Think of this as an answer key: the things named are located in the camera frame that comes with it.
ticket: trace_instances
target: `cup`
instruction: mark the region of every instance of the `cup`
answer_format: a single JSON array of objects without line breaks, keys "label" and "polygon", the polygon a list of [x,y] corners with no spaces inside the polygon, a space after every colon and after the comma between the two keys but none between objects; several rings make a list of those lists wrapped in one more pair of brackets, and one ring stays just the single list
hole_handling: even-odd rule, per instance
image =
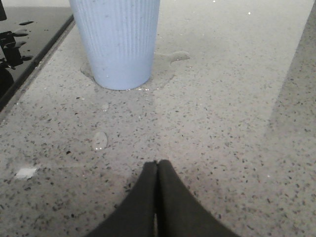
[{"label": "cup", "polygon": [[113,90],[145,83],[153,65],[160,0],[70,0],[96,82]]}]

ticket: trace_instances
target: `quartz countertop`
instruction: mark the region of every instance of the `quartz countertop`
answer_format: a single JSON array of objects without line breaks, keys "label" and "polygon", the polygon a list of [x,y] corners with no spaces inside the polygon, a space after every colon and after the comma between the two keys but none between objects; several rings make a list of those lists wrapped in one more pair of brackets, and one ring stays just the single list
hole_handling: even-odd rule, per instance
[{"label": "quartz countertop", "polygon": [[153,76],[129,91],[81,72],[71,29],[0,115],[0,236],[83,236],[169,159],[238,235],[316,237],[313,4],[162,1]]}]

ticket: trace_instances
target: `water droplet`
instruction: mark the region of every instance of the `water droplet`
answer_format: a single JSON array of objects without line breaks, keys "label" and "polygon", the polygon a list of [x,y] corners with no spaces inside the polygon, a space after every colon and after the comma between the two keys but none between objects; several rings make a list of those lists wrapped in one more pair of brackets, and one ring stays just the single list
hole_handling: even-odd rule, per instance
[{"label": "water droplet", "polygon": [[105,149],[108,145],[108,136],[105,132],[97,132],[92,140],[92,147],[96,151]]},{"label": "water droplet", "polygon": [[5,46],[8,48],[20,48],[22,45],[25,45],[25,41],[19,41],[19,42],[11,42],[7,43]]},{"label": "water droplet", "polygon": [[103,112],[106,112],[109,109],[109,106],[110,106],[109,103],[103,104],[102,105]]},{"label": "water droplet", "polygon": [[29,25],[31,23],[33,23],[34,21],[24,21],[24,22],[21,22],[19,25],[20,26],[26,26],[26,25]]},{"label": "water droplet", "polygon": [[12,33],[14,37],[23,37],[29,35],[26,33],[28,30],[27,29],[18,29],[15,32]]},{"label": "water droplet", "polygon": [[22,56],[22,60],[23,61],[29,61],[29,60],[31,60],[33,58],[33,56],[32,55],[24,55],[24,56]]}]

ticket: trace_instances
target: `light blue cup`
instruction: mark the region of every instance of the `light blue cup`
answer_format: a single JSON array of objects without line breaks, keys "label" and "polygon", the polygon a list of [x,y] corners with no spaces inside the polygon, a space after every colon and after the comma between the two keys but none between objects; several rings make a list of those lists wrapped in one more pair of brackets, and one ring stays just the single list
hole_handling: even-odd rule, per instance
[{"label": "light blue cup", "polygon": [[160,0],[70,0],[96,82],[112,90],[145,83],[153,65]]}]

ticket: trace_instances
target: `spilled water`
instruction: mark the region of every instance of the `spilled water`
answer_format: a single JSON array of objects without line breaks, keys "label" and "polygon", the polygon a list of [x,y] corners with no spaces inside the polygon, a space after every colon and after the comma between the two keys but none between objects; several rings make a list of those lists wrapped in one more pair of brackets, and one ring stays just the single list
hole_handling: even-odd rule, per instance
[{"label": "spilled water", "polygon": [[92,139],[92,148],[101,151],[108,146],[108,136],[105,132],[97,132]]},{"label": "spilled water", "polygon": [[28,36],[29,34],[26,33],[27,29],[18,29],[15,32],[12,33],[14,37],[23,37],[23,36]]},{"label": "spilled water", "polygon": [[[172,63],[189,58],[190,54],[185,51],[170,54],[155,53],[151,77],[146,83],[134,90],[151,91],[163,89],[175,76],[175,69],[172,67]],[[93,79],[91,67],[88,62],[81,66],[80,71],[86,77]]]},{"label": "spilled water", "polygon": [[19,25],[20,26],[26,26],[26,25],[29,25],[31,23],[33,23],[34,21],[24,21],[24,22],[21,22]]},{"label": "spilled water", "polygon": [[24,56],[21,57],[21,59],[22,59],[23,61],[29,61],[29,60],[31,60],[32,58],[33,58],[32,55],[24,55]]},{"label": "spilled water", "polygon": [[8,48],[20,48],[22,45],[25,45],[25,44],[26,44],[25,41],[19,41],[19,42],[7,43],[4,46],[6,46]]}]

